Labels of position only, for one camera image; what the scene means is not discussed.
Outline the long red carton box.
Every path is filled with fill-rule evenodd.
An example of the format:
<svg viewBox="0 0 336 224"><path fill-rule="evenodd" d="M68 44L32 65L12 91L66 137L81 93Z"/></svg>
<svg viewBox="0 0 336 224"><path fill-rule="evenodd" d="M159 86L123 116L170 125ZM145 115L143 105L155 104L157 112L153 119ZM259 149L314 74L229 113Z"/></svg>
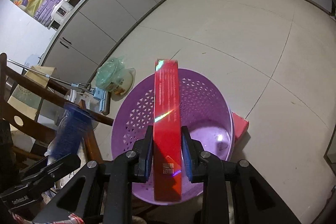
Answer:
<svg viewBox="0 0 336 224"><path fill-rule="evenodd" d="M158 59L154 74L154 199L178 202L182 196L182 137L178 63Z"/></svg>

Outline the purple perforated waste basket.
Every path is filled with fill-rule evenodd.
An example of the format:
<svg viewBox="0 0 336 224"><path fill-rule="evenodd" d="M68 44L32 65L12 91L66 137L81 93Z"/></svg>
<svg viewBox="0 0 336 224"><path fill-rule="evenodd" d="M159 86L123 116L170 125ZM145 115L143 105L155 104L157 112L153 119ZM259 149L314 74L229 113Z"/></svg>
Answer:
<svg viewBox="0 0 336 224"><path fill-rule="evenodd" d="M205 77L188 69L178 69L181 128L186 126L190 136L201 142L203 149L226 161L232 152L234 125L232 114L218 89ZM154 123L154 74L139 83L125 98L112 130L112 155L116 159L130 151L143 139ZM182 196L178 202L154 199L153 156L147 182L132 184L132 196L156 204L171 205L203 195L201 183L191 183L187 177L182 155Z"/></svg>

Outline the dark wooden chair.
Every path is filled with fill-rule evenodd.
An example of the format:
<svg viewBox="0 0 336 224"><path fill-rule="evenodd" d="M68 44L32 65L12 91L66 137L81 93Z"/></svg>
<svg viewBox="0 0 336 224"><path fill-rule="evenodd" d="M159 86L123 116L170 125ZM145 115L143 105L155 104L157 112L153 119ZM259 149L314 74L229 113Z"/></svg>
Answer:
<svg viewBox="0 0 336 224"><path fill-rule="evenodd" d="M56 136L56 124L65 104L77 106L65 98L69 89L57 79L33 68L23 75L7 66L7 55L1 54L1 121L9 124L14 152L33 160L36 141L50 144Z"/></svg>

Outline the red printed packet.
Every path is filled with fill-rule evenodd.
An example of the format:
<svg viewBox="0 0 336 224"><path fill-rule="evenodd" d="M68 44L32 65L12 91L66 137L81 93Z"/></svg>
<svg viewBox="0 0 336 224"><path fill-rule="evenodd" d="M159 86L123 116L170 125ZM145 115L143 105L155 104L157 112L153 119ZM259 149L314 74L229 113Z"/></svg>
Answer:
<svg viewBox="0 0 336 224"><path fill-rule="evenodd" d="M68 216L61 216L56 218L46 218L46 219L35 219L35 220L28 220L23 218L22 216L10 212L11 217L13 218L15 223L21 223L21 224L84 224L84 220L77 216L76 214L70 214Z"/></svg>

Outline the green plastic bag on floor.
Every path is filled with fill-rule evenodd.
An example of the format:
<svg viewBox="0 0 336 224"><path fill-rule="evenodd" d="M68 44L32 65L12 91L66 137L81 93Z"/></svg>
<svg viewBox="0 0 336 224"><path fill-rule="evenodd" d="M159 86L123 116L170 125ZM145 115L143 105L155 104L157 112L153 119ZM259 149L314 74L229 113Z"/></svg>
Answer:
<svg viewBox="0 0 336 224"><path fill-rule="evenodd" d="M96 73L96 87L116 96L124 96L131 88L134 76L127 69L124 57L110 57Z"/></svg>

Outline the white rice cooker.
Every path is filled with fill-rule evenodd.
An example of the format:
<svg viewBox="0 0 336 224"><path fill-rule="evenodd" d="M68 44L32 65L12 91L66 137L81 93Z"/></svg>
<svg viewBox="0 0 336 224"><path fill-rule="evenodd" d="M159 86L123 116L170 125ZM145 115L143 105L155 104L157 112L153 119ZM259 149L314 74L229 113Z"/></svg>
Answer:
<svg viewBox="0 0 336 224"><path fill-rule="evenodd" d="M73 8L68 0L61 0L57 5L54 5L51 12L51 24L62 24Z"/></svg>

